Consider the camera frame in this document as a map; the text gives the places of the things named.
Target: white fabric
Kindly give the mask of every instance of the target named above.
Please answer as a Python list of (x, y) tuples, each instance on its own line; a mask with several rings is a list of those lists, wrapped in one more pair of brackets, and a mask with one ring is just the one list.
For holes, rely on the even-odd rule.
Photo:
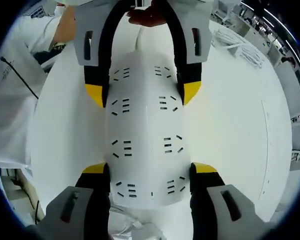
[[(59, 20), (22, 16), (0, 49), (0, 57), (13, 65), (37, 96), (47, 76), (32, 54), (49, 50)], [(21, 79), (0, 60), (0, 166), (21, 168), (30, 164), (26, 142), (36, 104), (37, 99)]]

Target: hand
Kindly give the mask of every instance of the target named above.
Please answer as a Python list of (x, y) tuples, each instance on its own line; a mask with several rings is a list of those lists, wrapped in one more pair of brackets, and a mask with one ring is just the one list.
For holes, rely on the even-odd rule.
[(160, 14), (156, 2), (159, 0), (152, 0), (151, 6), (146, 10), (133, 9), (127, 13), (129, 23), (135, 25), (142, 25), (145, 27), (154, 27), (166, 23), (165, 18)]

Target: white lab coat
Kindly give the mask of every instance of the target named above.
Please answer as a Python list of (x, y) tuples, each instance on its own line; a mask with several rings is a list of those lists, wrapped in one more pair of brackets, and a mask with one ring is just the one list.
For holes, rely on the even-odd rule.
[[(37, 96), (47, 76), (32, 54), (49, 50), (59, 20), (19, 17), (0, 49), (0, 57), (13, 65)], [(16, 73), (0, 61), (0, 167), (30, 166), (27, 138), (36, 104)]]

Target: ceiling light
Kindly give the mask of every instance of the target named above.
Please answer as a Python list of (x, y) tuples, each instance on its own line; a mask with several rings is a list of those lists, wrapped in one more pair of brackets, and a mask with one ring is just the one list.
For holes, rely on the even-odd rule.
[(264, 20), (267, 21), (268, 24), (270, 24), (273, 28), (275, 27), (268, 19), (266, 19), (265, 17), (263, 17)]
[(269, 12), (267, 9), (264, 9), (268, 14), (270, 14), (290, 35), (291, 35), (291, 37), (296, 41), (296, 42), (298, 42), (297, 41), (297, 39), (292, 35), (292, 33), (289, 31), (289, 29), (278, 19), (278, 18), (276, 18), (276, 16), (275, 15), (273, 15), (271, 12)]
[(290, 49), (291, 49), (292, 52), (294, 53), (294, 56), (296, 57), (296, 59), (297, 59), (298, 62), (299, 62), (299, 65), (300, 65), (300, 58), (298, 57), (297, 53), (296, 53), (295, 50), (292, 48), (292, 46), (290, 45), (290, 43), (289, 43), (287, 40), (285, 40), (285, 41), (286, 41), (286, 43), (289, 45)]
[(244, 2), (241, 2), (241, 4), (245, 5), (248, 9), (251, 9), (252, 11), (255, 11), (252, 7), (250, 7), (249, 5), (245, 4)]

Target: black cable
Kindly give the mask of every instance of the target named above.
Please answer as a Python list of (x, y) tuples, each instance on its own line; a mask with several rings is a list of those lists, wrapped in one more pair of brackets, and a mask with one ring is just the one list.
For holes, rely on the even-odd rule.
[(39, 200), (36, 202), (35, 213), (34, 213), (34, 223), (38, 224), (38, 208), (39, 208)]
[(4, 63), (8, 64), (10, 66), (10, 68), (15, 72), (15, 74), (21, 79), (21, 81), (24, 83), (24, 85), (30, 90), (30, 92), (33, 94), (33, 96), (36, 99), (39, 99), (38, 96), (34, 93), (34, 91), (32, 91), (32, 89), (29, 87), (29, 85), (23, 79), (23, 77), (20, 76), (20, 74), (17, 72), (17, 70), (14, 68), (14, 66), (12, 66), (12, 64), (10, 62), (8, 62), (3, 56), (0, 57), (0, 60)]

